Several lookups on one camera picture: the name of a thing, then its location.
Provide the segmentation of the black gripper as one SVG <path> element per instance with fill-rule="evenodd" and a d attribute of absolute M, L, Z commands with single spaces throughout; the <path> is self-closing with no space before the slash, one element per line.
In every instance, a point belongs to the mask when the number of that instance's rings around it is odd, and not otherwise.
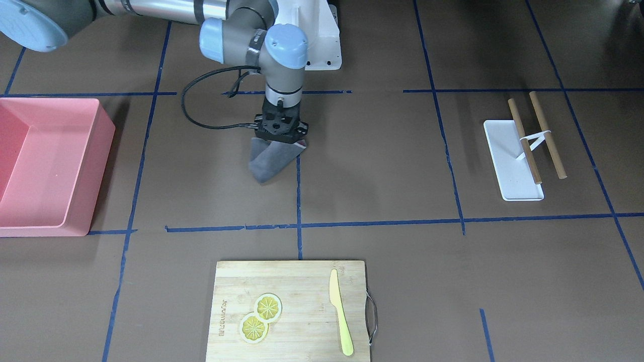
<path fill-rule="evenodd" d="M 309 125 L 300 118 L 301 102 L 285 107 L 264 98 L 262 112 L 255 116 L 255 136 L 266 141 L 294 144 L 308 135 Z"/>

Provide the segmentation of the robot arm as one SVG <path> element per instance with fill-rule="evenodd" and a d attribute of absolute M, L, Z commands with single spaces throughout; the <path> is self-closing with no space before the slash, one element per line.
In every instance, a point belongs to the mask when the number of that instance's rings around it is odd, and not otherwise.
<path fill-rule="evenodd" d="M 297 143 L 308 38 L 278 24 L 276 1 L 2 1 L 2 33 L 34 51 L 54 51 L 103 16 L 145 16 L 200 26 L 199 47 L 211 60 L 265 78 L 262 112 L 244 128 L 266 141 Z"/>

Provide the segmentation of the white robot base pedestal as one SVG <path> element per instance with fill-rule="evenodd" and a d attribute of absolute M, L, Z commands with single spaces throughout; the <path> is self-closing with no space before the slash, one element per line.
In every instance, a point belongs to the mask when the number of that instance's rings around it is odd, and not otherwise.
<path fill-rule="evenodd" d="M 338 9 L 328 1 L 277 1 L 277 24 L 292 24 L 308 39 L 306 71 L 340 69 L 341 55 Z"/>

